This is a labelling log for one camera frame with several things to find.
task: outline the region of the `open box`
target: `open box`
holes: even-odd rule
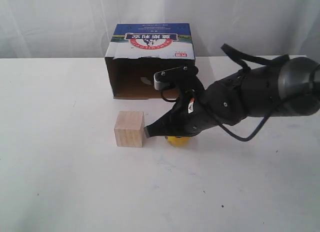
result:
[[[118,24],[105,55],[115,99],[159,98],[154,74],[195,64],[188,23]],[[167,90],[167,98],[177,92]]]

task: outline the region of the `white backdrop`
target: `white backdrop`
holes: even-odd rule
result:
[[[197,56],[223,43],[320,61],[320,0],[0,0],[0,58],[103,57],[117,23],[191,24]]]

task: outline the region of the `yellow object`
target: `yellow object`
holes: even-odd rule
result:
[[[165,139],[174,147],[185,146],[191,137],[166,136]]]

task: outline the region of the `wooden cube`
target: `wooden cube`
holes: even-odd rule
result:
[[[120,147],[142,147],[145,117],[141,111],[120,111],[114,126],[116,144]]]

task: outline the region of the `blue box top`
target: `blue box top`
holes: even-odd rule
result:
[[[178,34],[191,36],[190,26],[188,23],[126,23],[117,24],[115,36],[124,36],[126,33],[134,34]]]

